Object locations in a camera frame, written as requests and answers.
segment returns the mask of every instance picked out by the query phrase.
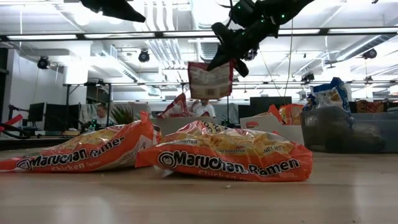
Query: white wall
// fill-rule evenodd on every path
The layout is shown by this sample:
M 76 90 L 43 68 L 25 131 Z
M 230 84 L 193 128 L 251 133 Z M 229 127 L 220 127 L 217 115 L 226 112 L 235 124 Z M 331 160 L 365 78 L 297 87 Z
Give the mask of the white wall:
M 7 88 L 4 100 L 2 120 L 7 121 L 8 105 L 29 109 L 32 103 L 65 104 L 67 89 L 62 86 L 64 75 L 54 70 L 39 70 L 35 62 L 20 57 L 15 50 L 8 55 Z M 14 116 L 27 113 L 14 111 Z

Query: held snack bag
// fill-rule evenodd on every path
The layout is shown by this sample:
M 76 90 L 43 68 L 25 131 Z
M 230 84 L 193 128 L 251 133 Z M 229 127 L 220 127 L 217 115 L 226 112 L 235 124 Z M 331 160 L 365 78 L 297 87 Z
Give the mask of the held snack bag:
M 232 92 L 234 62 L 228 62 L 208 72 L 207 64 L 188 63 L 188 79 L 191 98 L 217 100 Z
M 139 151 L 136 167 L 262 182 L 303 181 L 312 171 L 311 151 L 272 133 L 195 121 L 165 139 Z
M 131 124 L 83 134 L 58 146 L 0 161 L 0 172 L 91 172 L 134 167 L 138 151 L 156 145 L 160 129 L 148 114 Z

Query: man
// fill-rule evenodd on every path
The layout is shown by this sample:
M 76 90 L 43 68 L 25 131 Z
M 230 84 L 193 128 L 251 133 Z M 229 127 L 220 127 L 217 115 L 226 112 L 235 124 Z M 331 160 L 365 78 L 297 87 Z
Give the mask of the man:
M 198 100 L 196 100 L 195 102 L 193 102 L 192 111 L 197 116 L 201 116 L 205 112 L 208 112 L 210 114 L 210 117 L 212 118 L 216 117 L 214 107 L 211 104 L 209 104 L 209 100 L 200 100 L 200 103 Z
M 97 120 L 97 124 L 99 124 L 100 126 L 106 126 L 106 117 L 107 117 L 107 108 L 105 105 L 100 104 L 97 106 L 97 116 L 95 116 L 93 119 Z M 114 120 L 109 117 L 109 125 L 113 123 L 114 124 Z

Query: instant noodle package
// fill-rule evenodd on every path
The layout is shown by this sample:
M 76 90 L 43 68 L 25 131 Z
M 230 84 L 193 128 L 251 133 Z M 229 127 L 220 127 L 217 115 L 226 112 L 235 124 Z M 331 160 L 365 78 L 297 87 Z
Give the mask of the instant noodle package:
M 0 161 L 0 172 L 91 172 L 134 167 L 136 154 L 161 140 L 160 129 L 141 120 L 82 134 L 58 146 Z
M 203 177 L 303 181 L 312 171 L 312 153 L 276 134 L 195 121 L 139 151 L 136 167 L 149 165 Z

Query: wooden table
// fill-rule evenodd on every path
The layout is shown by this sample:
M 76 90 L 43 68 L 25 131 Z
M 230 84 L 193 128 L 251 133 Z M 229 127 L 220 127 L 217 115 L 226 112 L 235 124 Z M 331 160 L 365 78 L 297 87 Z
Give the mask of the wooden table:
M 314 161 L 311 178 L 296 183 L 163 177 L 153 167 L 0 174 L 0 223 L 398 223 L 397 155 Z

